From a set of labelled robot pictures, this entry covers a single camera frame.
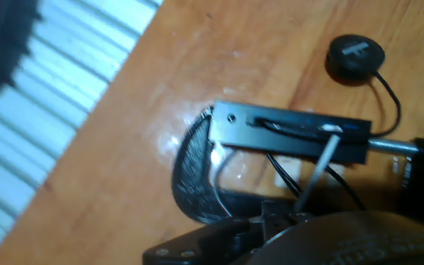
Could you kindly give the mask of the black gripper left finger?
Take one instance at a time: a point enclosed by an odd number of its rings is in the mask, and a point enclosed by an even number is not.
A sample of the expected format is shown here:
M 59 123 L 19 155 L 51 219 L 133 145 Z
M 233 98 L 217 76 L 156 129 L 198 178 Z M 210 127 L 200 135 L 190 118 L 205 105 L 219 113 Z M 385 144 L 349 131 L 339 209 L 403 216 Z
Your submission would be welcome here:
M 263 244 L 261 224 L 228 218 L 149 248 L 142 264 L 242 264 Z

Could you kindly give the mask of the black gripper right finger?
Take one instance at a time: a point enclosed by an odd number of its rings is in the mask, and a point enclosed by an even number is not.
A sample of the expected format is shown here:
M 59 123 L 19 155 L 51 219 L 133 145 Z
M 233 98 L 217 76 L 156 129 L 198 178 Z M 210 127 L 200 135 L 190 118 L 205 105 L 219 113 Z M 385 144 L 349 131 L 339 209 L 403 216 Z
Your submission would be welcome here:
M 274 238 L 284 230 L 307 222 L 314 215 L 306 212 L 295 212 L 285 202 L 265 200 L 261 203 L 261 228 L 264 238 Z

